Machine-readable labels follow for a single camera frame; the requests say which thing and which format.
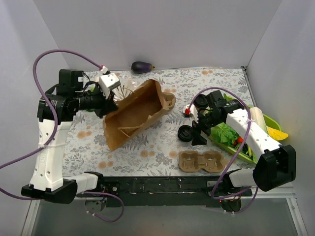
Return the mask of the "brown pulp cup carrier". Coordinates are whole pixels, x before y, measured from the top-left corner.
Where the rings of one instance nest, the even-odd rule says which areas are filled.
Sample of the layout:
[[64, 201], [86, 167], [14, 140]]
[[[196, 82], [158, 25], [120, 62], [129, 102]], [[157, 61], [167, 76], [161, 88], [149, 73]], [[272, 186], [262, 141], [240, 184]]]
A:
[[172, 110], [176, 104], [176, 96], [170, 92], [163, 92], [163, 99], [169, 110]]

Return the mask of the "brown paper bag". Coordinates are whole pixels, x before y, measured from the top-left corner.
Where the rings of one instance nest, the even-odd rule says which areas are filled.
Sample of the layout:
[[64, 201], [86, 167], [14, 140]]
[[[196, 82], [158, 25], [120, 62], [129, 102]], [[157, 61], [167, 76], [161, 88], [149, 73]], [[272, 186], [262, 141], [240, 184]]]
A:
[[167, 114], [160, 83], [150, 79], [142, 83], [130, 96], [118, 102], [118, 110], [105, 116], [104, 136], [114, 151]]

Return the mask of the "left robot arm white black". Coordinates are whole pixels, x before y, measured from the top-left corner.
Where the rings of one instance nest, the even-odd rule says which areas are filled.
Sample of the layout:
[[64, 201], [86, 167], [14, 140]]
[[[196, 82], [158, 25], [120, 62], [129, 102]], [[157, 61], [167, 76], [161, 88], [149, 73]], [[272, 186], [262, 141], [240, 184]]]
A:
[[113, 90], [121, 83], [116, 74], [107, 72], [97, 81], [87, 83], [83, 82], [84, 77], [81, 70], [61, 69], [59, 82], [45, 92], [46, 99], [40, 99], [37, 111], [40, 152], [29, 184], [22, 187], [23, 196], [69, 204], [85, 191], [95, 197], [104, 193], [105, 185], [99, 181], [102, 174], [84, 172], [63, 177], [66, 138], [76, 113], [92, 110], [103, 118], [118, 109]]

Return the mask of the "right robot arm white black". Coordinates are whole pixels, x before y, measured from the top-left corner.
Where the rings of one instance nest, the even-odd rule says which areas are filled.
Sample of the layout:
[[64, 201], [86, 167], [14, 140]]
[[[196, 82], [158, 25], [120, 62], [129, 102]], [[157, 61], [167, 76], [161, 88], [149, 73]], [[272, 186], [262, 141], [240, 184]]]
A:
[[251, 118], [249, 107], [239, 98], [227, 101], [221, 93], [222, 89], [213, 87], [206, 96], [210, 112], [202, 114], [186, 107], [185, 115], [194, 118], [192, 122], [192, 145], [206, 145], [207, 141], [201, 136], [211, 134], [211, 128], [225, 123], [243, 138], [258, 158], [253, 169], [240, 169], [232, 172], [224, 170], [217, 181], [222, 184], [227, 195], [236, 194], [241, 187], [257, 187], [269, 191], [296, 179], [296, 151], [291, 145], [283, 146], [267, 134]]

